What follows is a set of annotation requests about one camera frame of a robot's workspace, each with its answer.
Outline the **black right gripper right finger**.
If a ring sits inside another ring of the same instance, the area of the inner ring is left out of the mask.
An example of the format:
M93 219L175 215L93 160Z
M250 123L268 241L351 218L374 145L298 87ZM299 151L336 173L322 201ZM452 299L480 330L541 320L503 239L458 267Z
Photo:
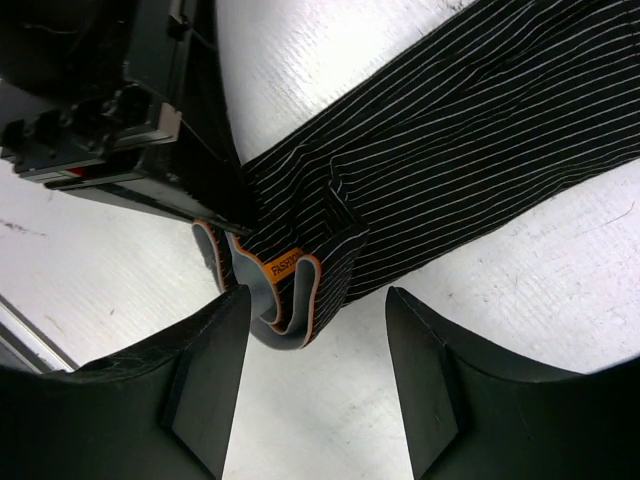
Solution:
M402 288L387 293L386 321L414 478L589 478L568 405L575 373L483 338Z

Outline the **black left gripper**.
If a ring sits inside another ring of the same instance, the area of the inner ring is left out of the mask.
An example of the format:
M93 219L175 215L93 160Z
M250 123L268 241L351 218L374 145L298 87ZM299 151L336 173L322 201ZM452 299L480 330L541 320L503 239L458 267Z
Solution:
M249 234L214 20L211 1L3 2L2 157L51 190Z

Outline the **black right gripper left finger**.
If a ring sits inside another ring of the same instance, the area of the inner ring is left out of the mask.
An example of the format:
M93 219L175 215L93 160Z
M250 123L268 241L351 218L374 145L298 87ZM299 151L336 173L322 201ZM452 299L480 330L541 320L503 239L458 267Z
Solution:
M250 294L231 291L74 373L90 389L98 479L219 479L248 341Z

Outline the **black pinstriped underwear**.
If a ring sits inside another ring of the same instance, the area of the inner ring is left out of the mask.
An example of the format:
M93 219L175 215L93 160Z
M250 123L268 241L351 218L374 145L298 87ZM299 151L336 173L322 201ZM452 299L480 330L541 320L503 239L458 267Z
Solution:
M635 1L476 1L243 169L252 233L205 221L222 290L278 350L639 155Z

